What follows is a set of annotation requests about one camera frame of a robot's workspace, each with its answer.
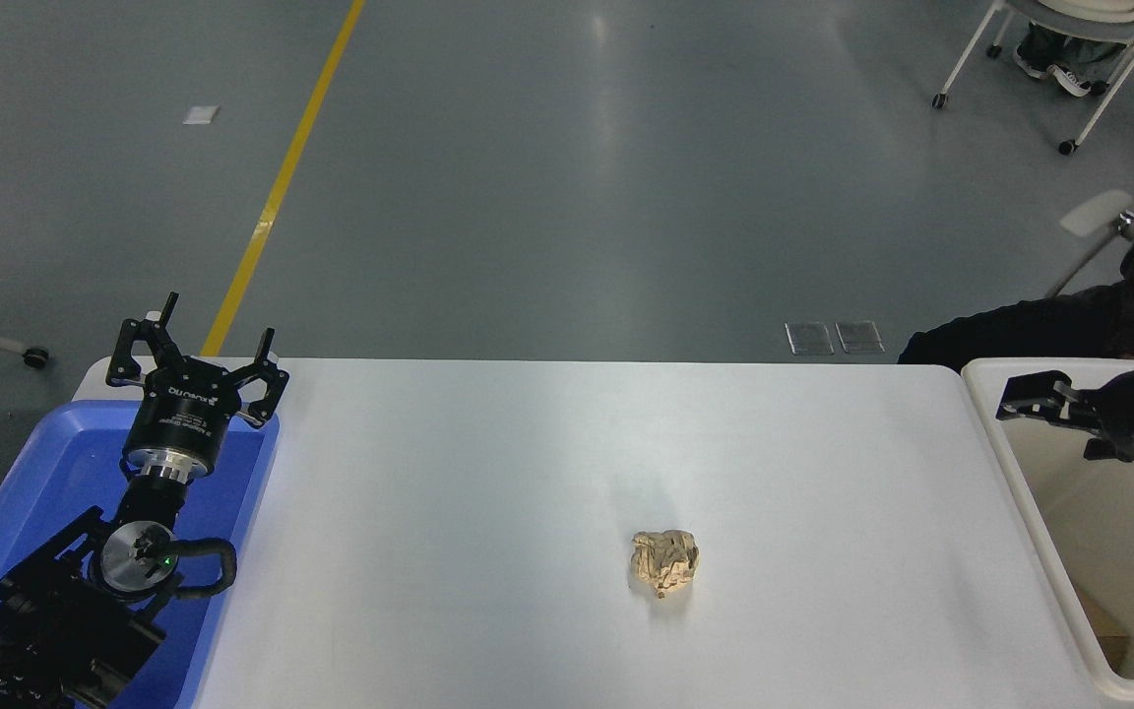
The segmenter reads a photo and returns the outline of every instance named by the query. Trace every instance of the chair wheel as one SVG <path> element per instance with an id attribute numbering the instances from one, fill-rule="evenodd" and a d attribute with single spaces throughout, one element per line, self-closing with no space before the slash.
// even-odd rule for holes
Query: chair wheel
<path id="1" fill-rule="evenodd" d="M 50 360 L 50 352 L 46 352 L 45 347 L 31 347 L 24 351 L 24 363 L 27 368 L 43 369 L 46 366 L 46 360 Z"/>

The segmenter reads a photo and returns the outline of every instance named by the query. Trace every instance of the crumpled paper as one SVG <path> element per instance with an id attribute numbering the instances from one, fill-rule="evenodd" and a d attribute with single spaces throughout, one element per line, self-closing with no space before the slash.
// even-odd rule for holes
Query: crumpled paper
<path id="1" fill-rule="evenodd" d="M 633 547 L 633 573 L 652 585 L 657 597 L 685 588 L 694 580 L 697 569 L 694 534 L 682 530 L 635 533 Z"/>

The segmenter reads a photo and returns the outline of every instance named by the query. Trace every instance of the white chair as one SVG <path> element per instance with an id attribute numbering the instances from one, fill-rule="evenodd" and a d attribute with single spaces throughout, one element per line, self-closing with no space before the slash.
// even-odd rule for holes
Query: white chair
<path id="1" fill-rule="evenodd" d="M 987 56 L 990 58 L 997 58 L 1000 56 L 1000 41 L 1004 40 L 1004 32 L 1009 27 L 1014 15 L 1023 15 L 1035 23 L 1036 26 L 1043 26 L 1051 28 L 1053 32 L 1059 32 L 1068 36 L 1081 37 L 1081 40 L 1090 41 L 1114 41 L 1117 44 L 1125 44 L 1126 50 L 1123 52 L 1115 70 L 1110 73 L 1107 82 L 1103 84 L 1098 84 L 1093 86 L 1093 93 L 1106 94 L 1106 98 L 1101 99 L 1100 104 L 1097 107 L 1097 112 L 1093 112 L 1093 117 L 1090 118 L 1088 125 L 1084 126 L 1083 133 L 1078 134 L 1078 138 L 1064 140 L 1061 144 L 1058 145 L 1057 150 L 1061 152 L 1063 155 L 1070 155 L 1080 145 L 1084 144 L 1084 140 L 1088 138 L 1088 134 L 1091 133 L 1093 126 L 1101 117 L 1101 113 L 1106 112 L 1106 108 L 1110 104 L 1110 101 L 1115 99 L 1115 94 L 1126 77 L 1131 75 L 1131 69 L 1134 69 L 1134 22 L 1131 23 L 1098 23 L 1090 22 L 1090 19 L 1073 18 L 1070 15 L 1058 12 L 1049 8 L 1047 5 L 1039 3 L 1036 0 L 991 0 L 990 7 L 987 9 L 987 14 L 982 15 L 982 22 L 978 24 L 978 28 L 974 32 L 974 36 L 971 37 L 968 44 L 965 45 L 964 52 L 959 56 L 957 60 L 957 66 L 953 67 L 951 75 L 948 76 L 948 81 L 943 82 L 942 88 L 936 94 L 936 99 L 931 101 L 931 107 L 943 108 L 948 104 L 948 90 L 953 86 L 953 81 L 957 79 L 959 69 L 965 64 L 965 59 L 968 58 L 968 53 L 972 52 L 974 45 L 978 43 L 980 37 L 982 37 L 982 32 L 987 31 L 987 26 L 991 22 L 991 18 L 996 16 L 1000 10 L 1005 10 L 1008 14 L 1004 17 L 1004 23 L 996 32 L 996 40 L 991 42 L 989 49 L 987 49 Z"/>

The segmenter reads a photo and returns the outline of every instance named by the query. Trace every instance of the blue bin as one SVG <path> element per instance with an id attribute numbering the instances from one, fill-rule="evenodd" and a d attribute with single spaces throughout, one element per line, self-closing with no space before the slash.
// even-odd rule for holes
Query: blue bin
<path id="1" fill-rule="evenodd" d="M 138 403 L 76 400 L 37 423 L 0 488 L 0 577 L 92 504 L 107 520 L 125 492 L 117 462 Z M 194 481 L 177 520 L 180 539 L 219 535 L 243 546 L 265 488 L 279 422 L 261 430 L 235 419 L 212 474 Z M 186 585 L 220 575 L 215 559 L 184 559 Z M 166 642 L 113 701 L 117 709 L 192 706 L 227 593 L 170 601 L 156 616 Z"/>

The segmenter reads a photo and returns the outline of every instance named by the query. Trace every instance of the concrete floor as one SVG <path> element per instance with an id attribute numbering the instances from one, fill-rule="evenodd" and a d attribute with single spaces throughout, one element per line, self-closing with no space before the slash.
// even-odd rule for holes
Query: concrete floor
<path id="1" fill-rule="evenodd" d="M 180 292 L 198 351 L 348 6 L 0 3 L 0 335 L 53 354 L 0 352 L 0 480 L 122 318 Z M 1134 194 L 1134 75 L 1075 157 L 1008 54 L 932 111 L 984 6 L 370 0 L 223 354 L 886 363 L 1042 295 Z M 785 341 L 856 319 L 887 354 Z"/>

